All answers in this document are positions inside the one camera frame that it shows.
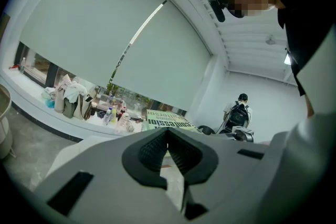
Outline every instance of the roller blind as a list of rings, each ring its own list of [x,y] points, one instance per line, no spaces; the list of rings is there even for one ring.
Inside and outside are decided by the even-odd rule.
[[[188,111],[209,60],[194,28],[167,2],[130,47],[113,83]]]
[[[38,54],[106,86],[125,47],[164,0],[41,0],[21,35]]]

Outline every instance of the poster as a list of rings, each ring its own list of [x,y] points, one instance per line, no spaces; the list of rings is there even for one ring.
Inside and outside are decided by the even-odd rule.
[[[202,133],[193,124],[187,121],[183,116],[173,112],[164,112],[147,109],[147,130],[161,127],[182,128],[188,131]]]

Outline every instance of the floor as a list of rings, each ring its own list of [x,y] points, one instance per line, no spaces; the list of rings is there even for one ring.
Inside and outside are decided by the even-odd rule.
[[[42,129],[13,108],[7,118],[16,158],[8,154],[2,163],[12,180],[33,191],[45,178],[57,154],[75,142]]]

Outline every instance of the black backpack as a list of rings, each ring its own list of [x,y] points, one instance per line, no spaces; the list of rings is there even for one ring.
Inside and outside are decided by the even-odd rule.
[[[248,105],[244,106],[244,104],[239,104],[238,101],[236,101],[236,105],[231,108],[226,127],[244,126],[245,122],[249,121],[247,109]]]

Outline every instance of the window sill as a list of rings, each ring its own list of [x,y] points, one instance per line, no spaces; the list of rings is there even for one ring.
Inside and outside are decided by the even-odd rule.
[[[69,119],[63,114],[57,113],[54,109],[50,109],[45,105],[46,100],[41,96],[41,93],[44,90],[43,87],[31,81],[27,76],[21,74],[18,70],[3,69],[2,72],[3,79],[11,87],[11,89],[9,89],[11,94],[12,91],[14,91],[13,101],[32,117],[58,131],[81,139],[87,138],[91,135],[119,138],[133,134],[128,132],[117,133],[115,129],[116,123],[109,123],[104,126],[102,119],[98,118],[97,115],[90,117],[87,121],[80,120],[75,117]],[[23,100],[20,100],[20,97],[25,99],[25,105],[23,104]],[[38,108],[39,111],[30,113],[29,106],[34,106],[34,108],[31,108],[31,111],[36,111],[36,108]],[[141,123],[132,122],[132,124],[135,129],[134,133],[141,131]]]

